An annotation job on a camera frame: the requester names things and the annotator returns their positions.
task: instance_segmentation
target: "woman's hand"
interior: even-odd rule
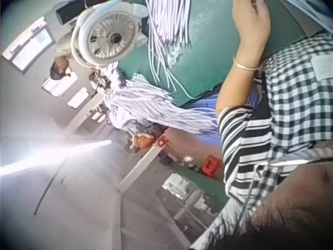
[[[270,12],[264,0],[234,0],[233,18],[240,48],[263,52],[271,33]]]

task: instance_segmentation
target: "woman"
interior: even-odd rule
[[[232,230],[225,218],[206,249],[332,246],[333,76],[321,77],[317,68],[333,55],[333,36],[305,39],[261,64],[269,10],[263,0],[233,2],[240,45],[216,112],[226,193],[246,216],[241,211]],[[256,73],[264,94],[253,110],[244,103]]]

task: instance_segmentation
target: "bundle of white strings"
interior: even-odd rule
[[[104,102],[110,110],[114,106],[126,110],[138,122],[146,119],[193,134],[216,131],[217,127],[214,109],[179,108],[167,91],[151,85],[141,74],[134,74],[124,88],[106,91]]]
[[[189,47],[188,22],[191,0],[146,0],[149,13],[148,59],[155,84],[160,83],[161,67],[168,89],[176,85],[195,99],[170,71],[183,49]]]

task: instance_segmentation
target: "fan guard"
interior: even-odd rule
[[[121,11],[96,17],[83,24],[78,43],[89,64],[105,66],[125,57],[134,48],[138,22],[132,15]]]

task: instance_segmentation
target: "bracelet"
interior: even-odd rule
[[[233,57],[233,59],[234,59],[234,63],[236,64],[236,66],[240,69],[244,69],[244,70],[247,70],[247,71],[256,71],[256,70],[259,70],[259,68],[260,68],[260,67],[256,67],[256,68],[245,67],[244,65],[242,65],[238,61],[236,61],[235,56]]]

